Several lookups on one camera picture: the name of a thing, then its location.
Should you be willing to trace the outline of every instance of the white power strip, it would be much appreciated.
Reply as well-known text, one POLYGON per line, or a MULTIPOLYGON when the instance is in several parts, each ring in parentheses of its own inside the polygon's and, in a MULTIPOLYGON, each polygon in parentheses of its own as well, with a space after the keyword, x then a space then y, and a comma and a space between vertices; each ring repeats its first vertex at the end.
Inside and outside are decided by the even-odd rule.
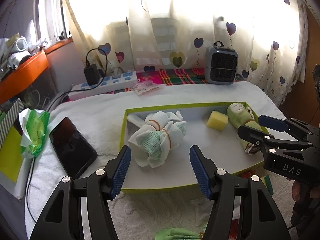
POLYGON ((90 96, 95 96, 119 89, 125 89, 132 86, 133 83, 137 82, 137 74, 135 71, 123 73, 119 78, 113 78, 111 76, 105 77, 100 86, 95 89, 87 90, 89 88, 93 88, 96 85, 89 86, 88 83, 83 83, 76 85, 72 88, 72 90, 83 90, 79 92, 70 92, 69 98, 71 101, 75 101, 81 98, 86 98, 90 96))

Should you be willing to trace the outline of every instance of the space heater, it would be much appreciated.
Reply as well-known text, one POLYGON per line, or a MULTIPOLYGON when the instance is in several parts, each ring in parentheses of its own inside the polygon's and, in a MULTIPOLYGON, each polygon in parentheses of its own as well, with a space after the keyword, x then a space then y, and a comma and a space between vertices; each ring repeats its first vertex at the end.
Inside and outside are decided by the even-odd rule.
POLYGON ((231 85, 236 77, 237 63, 237 52, 217 41, 206 49, 204 78, 210 84, 231 85))

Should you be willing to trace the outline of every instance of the blue gripper pad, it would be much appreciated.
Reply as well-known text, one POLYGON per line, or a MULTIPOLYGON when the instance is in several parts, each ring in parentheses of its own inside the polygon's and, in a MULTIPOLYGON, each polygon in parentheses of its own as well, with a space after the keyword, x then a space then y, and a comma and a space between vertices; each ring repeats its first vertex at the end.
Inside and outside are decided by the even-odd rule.
POLYGON ((112 177, 112 190, 110 192, 112 199, 115 199, 116 196, 121 191, 124 178, 127 174, 127 171, 130 165, 130 161, 131 161, 131 150, 129 147, 127 147, 116 169, 116 172, 112 177))
POLYGON ((207 199, 212 198, 212 192, 210 189, 210 180, 207 172, 205 171, 199 156, 193 147, 190 148, 190 162, 193 168, 193 172, 196 175, 199 187, 203 195, 207 197, 207 199))
POLYGON ((261 126, 264 126, 279 132, 286 132, 288 130, 288 126, 284 120, 273 118, 266 115, 260 115, 258 118, 258 123, 261 126))

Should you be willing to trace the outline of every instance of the phone screen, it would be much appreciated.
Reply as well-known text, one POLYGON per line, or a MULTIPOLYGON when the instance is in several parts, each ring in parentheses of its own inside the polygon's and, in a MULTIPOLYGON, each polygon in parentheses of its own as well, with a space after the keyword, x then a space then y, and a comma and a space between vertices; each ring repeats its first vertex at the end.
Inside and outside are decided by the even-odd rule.
POLYGON ((50 140, 68 176, 77 179, 97 157, 96 151, 69 118, 64 118, 50 134, 50 140))

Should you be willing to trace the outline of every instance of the silver screw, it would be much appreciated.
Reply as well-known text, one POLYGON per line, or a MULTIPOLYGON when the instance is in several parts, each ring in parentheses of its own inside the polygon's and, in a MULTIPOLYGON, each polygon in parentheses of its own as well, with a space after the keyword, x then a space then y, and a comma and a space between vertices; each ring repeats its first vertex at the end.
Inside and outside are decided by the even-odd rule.
POLYGON ((96 171, 96 174, 97 174, 98 176, 101 176, 101 175, 104 174, 104 170, 103 170, 103 169, 99 169, 99 170, 96 171))
POLYGON ((70 181, 70 177, 69 176, 65 176, 62 178, 62 182, 66 183, 70 181))
POLYGON ((218 170, 217 170, 217 173, 218 173, 219 175, 225 175, 225 174, 226 174, 226 171, 225 171, 224 169, 218 169, 218 170))
POLYGON ((259 181, 259 177, 257 176, 257 175, 252 175, 251 176, 251 179, 253 180, 253 181, 259 181))

